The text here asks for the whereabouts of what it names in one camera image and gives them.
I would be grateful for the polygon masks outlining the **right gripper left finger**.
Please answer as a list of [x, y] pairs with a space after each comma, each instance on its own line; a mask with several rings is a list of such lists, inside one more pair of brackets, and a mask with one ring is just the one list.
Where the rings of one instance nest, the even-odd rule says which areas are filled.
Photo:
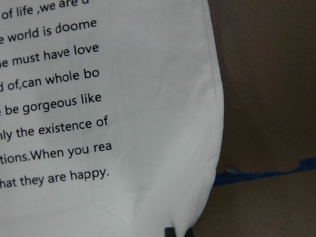
[[175, 237], [175, 229], [173, 227], [167, 227], [164, 229], [165, 237]]

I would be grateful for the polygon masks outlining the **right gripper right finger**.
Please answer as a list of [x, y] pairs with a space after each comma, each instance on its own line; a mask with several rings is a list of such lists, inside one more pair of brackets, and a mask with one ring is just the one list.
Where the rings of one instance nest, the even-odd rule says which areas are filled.
[[193, 229], [192, 229], [192, 228], [189, 228], [189, 229], [186, 231], [184, 237], [194, 237]]

